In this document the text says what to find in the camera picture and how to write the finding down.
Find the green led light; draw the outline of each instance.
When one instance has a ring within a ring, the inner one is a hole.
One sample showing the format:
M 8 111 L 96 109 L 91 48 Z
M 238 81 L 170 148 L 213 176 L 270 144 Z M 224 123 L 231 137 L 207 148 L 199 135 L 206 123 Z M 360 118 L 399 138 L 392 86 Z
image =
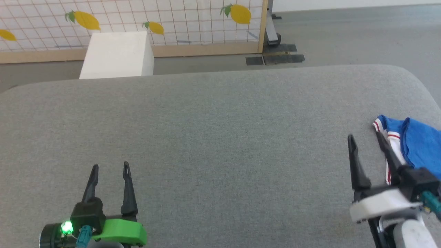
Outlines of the green led light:
M 61 232 L 64 235 L 69 235 L 74 231 L 74 227 L 72 226 L 72 222 L 66 221 L 65 223 L 61 224 Z

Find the folded clothing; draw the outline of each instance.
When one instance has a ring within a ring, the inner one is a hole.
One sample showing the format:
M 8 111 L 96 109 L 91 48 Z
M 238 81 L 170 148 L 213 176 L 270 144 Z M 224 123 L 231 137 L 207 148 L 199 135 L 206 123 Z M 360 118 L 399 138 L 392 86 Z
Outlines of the folded clothing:
M 441 180 L 441 131 L 411 118 L 395 120 L 384 115 L 379 115 L 373 125 L 387 138 L 402 164 L 426 167 Z M 387 184 L 390 179 L 386 161 Z

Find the robotic arm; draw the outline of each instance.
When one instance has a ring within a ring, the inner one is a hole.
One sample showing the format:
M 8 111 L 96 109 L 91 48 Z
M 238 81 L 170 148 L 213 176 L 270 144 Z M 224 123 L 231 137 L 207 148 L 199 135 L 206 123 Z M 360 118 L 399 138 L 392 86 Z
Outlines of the robotic arm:
M 386 138 L 377 133 L 392 174 L 391 185 L 372 187 L 358 158 L 354 136 L 348 136 L 354 222 L 367 221 L 377 248 L 437 248 L 422 219 L 424 210 L 441 220 L 440 181 L 426 168 L 401 165 Z
M 123 167 L 124 199 L 121 215 L 106 216 L 103 202 L 95 196 L 98 165 L 90 173 L 81 202 L 68 221 L 47 224 L 40 235 L 40 248 L 131 248 L 147 243 L 147 232 L 136 220 L 138 207 L 129 163 Z

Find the lemon print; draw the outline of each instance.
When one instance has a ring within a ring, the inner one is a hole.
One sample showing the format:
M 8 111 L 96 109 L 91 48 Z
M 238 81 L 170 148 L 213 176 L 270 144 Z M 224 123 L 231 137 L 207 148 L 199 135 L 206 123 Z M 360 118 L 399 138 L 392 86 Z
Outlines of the lemon print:
M 164 28 L 161 24 L 156 22 L 146 22 L 143 23 L 142 26 L 146 28 L 150 28 L 150 31 L 154 32 L 155 34 L 162 34 L 164 35 Z
M 91 30 L 101 30 L 100 23 L 98 20 L 93 17 L 93 15 L 82 12 L 82 11 L 71 11 L 69 13 L 66 13 L 64 17 L 69 17 L 69 20 L 73 23 L 75 23 L 75 20 L 77 20 L 78 24 Z
M 230 4 L 222 7 L 220 10 L 221 15 L 222 12 L 224 12 L 227 17 L 231 13 L 231 19 L 238 24 L 250 24 L 251 12 L 245 6 L 239 4 Z
M 8 41 L 17 41 L 15 35 L 8 30 L 0 29 L 0 37 Z

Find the white wall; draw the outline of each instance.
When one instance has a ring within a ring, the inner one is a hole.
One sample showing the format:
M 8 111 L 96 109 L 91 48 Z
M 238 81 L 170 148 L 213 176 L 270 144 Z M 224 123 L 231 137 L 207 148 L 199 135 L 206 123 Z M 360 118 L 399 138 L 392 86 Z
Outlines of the white wall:
M 274 0 L 273 12 L 413 4 L 441 4 L 441 0 Z

